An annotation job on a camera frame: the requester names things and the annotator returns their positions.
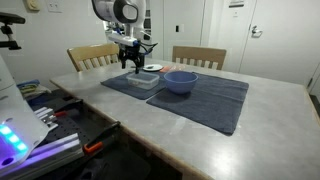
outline wooden chair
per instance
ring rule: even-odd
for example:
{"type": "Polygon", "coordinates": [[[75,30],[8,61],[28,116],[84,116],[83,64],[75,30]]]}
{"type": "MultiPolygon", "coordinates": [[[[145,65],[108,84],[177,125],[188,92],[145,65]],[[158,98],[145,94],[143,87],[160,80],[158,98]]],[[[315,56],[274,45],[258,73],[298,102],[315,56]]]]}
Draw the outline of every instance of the wooden chair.
{"type": "Polygon", "coordinates": [[[206,61],[209,61],[208,68],[212,68],[213,63],[218,63],[217,69],[221,70],[227,51],[224,49],[214,49],[205,47],[187,47],[187,46],[173,46],[172,61],[177,62],[180,59],[180,63],[184,63],[184,59],[187,59],[188,65],[191,60],[194,60],[193,65],[205,67],[206,61]]]}
{"type": "Polygon", "coordinates": [[[97,64],[104,66],[117,63],[119,46],[117,44],[83,46],[68,49],[67,52],[74,67],[79,72],[83,71],[82,64],[88,70],[90,67],[98,67],[97,64]]]}

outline table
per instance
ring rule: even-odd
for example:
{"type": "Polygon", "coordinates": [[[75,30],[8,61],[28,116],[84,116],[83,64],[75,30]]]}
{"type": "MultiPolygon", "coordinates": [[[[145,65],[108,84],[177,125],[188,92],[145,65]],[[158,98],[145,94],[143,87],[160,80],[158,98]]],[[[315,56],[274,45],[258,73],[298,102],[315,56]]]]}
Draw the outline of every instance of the table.
{"type": "MultiPolygon", "coordinates": [[[[172,64],[146,60],[154,63],[172,64]]],[[[302,85],[188,65],[184,70],[249,83],[232,136],[100,85],[128,72],[119,63],[51,82],[100,115],[120,121],[185,179],[319,179],[320,121],[302,85]]]]}

